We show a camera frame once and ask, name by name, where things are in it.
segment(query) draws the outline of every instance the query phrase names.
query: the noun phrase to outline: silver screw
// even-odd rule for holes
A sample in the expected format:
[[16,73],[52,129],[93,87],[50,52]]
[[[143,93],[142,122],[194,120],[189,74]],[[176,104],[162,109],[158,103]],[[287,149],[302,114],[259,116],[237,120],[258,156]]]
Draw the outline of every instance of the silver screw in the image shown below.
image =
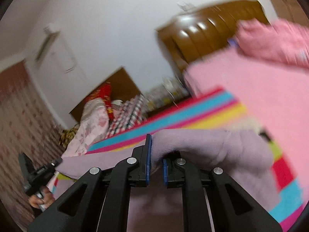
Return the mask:
[[214,173],[215,174],[222,174],[223,173],[223,169],[221,167],[215,167],[214,168]]
[[186,164],[186,160],[185,160],[185,159],[182,159],[182,158],[179,158],[179,159],[176,160],[176,163],[177,163],[178,165],[184,165],[184,164]]
[[93,167],[89,170],[89,173],[91,174],[97,174],[98,172],[100,172],[100,169],[97,167]]
[[128,162],[129,164],[134,164],[135,162],[137,162],[137,159],[131,157],[131,158],[127,159],[127,162]]

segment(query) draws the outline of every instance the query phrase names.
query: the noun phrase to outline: magenta stripe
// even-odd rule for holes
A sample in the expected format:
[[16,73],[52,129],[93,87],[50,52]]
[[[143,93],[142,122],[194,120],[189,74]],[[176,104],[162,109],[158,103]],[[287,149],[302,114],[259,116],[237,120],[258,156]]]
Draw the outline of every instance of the magenta stripe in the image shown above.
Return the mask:
[[[167,126],[165,129],[178,129],[178,128],[181,128],[185,125],[189,125],[191,123],[194,123],[196,122],[197,120],[200,120],[202,118],[206,118],[212,114],[215,114],[225,108],[228,108],[228,107],[232,107],[233,105],[237,104],[238,103],[238,100],[236,99],[233,99],[232,101],[228,102],[227,104],[224,104],[224,105],[221,105],[220,107],[217,107],[211,111],[207,111],[205,113],[202,113],[201,115],[198,115],[198,116],[195,116],[194,118],[191,118],[191,119],[188,119],[188,120],[185,120],[185,121],[182,121],[180,123],[177,123],[177,124],[174,124],[174,125],[171,125],[171,126]],[[111,150],[114,150],[114,149],[117,149],[117,148],[121,148],[121,147],[124,147],[124,146],[129,146],[131,144],[134,144],[134,143],[137,143],[137,142],[140,142],[142,140],[145,139],[145,135],[146,134],[143,134],[141,136],[138,136],[138,137],[135,137],[135,138],[131,138],[131,139],[128,139],[126,141],[123,141],[123,142],[119,142],[119,143],[116,143],[116,144],[113,144],[113,145],[110,145],[110,146],[106,146],[106,147],[102,147],[102,148],[99,148],[99,149],[96,149],[96,150],[93,150],[93,151],[89,151],[87,152],[86,154],[91,154],[91,153],[102,153],[102,152],[107,152],[107,151],[111,151]]]
[[303,209],[304,206],[301,205],[298,209],[294,211],[293,214],[287,217],[284,221],[280,222],[283,232],[287,232],[291,228],[291,226],[296,222],[297,218],[300,216]]

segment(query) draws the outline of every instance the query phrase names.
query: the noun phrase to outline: lavender fabric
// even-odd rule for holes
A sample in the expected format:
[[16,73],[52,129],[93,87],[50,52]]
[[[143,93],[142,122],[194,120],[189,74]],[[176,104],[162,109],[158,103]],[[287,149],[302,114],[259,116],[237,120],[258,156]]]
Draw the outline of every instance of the lavender fabric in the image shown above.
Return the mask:
[[[91,167],[96,166],[102,170],[114,167],[119,161],[130,157],[132,150],[128,148],[117,152],[63,158],[57,170],[78,179]],[[182,221],[181,191],[166,189],[160,170],[164,155],[174,150],[180,151],[183,158],[200,168],[223,168],[266,210],[271,210],[279,203],[275,178],[270,169],[273,163],[272,152],[267,143],[253,131],[161,130],[152,135],[150,186],[146,189],[133,188],[131,191],[128,231],[138,231],[136,224],[140,224],[147,213],[158,221],[163,219],[167,222],[164,225],[164,222],[160,224],[155,222],[156,219],[144,217],[143,221],[155,226],[153,231],[163,228],[174,231],[170,226],[175,221],[169,220],[177,217]]]

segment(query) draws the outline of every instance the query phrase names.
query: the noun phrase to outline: human hand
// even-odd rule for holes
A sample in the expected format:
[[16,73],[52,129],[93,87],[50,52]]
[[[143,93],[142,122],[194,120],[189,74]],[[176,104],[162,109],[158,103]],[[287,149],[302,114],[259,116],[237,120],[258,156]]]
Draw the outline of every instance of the human hand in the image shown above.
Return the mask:
[[32,195],[32,196],[29,197],[29,203],[32,207],[40,208],[39,205],[44,204],[45,208],[48,208],[52,203],[54,203],[55,198],[46,186],[43,186],[41,188],[41,192],[44,193],[43,200],[41,200],[36,195]]

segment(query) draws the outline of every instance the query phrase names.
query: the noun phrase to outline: wooden panel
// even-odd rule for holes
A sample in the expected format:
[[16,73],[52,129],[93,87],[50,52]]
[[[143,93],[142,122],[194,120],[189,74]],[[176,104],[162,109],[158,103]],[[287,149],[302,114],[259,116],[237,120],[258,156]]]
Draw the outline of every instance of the wooden panel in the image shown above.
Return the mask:
[[[112,85],[112,96],[111,100],[120,99],[122,101],[127,101],[136,95],[141,94],[140,90],[137,88],[136,84],[127,74],[126,70],[121,67],[118,71],[116,71],[113,75],[111,75],[108,79],[103,81],[100,85],[98,85],[93,91],[91,91],[88,95],[96,91],[102,84],[110,82]],[[83,99],[71,112],[70,114],[73,118],[80,122],[82,111],[84,110],[85,100]]]
[[253,18],[268,23],[257,0],[235,0],[178,15],[157,32],[176,64],[173,68],[183,72],[188,63],[225,47],[238,20]]

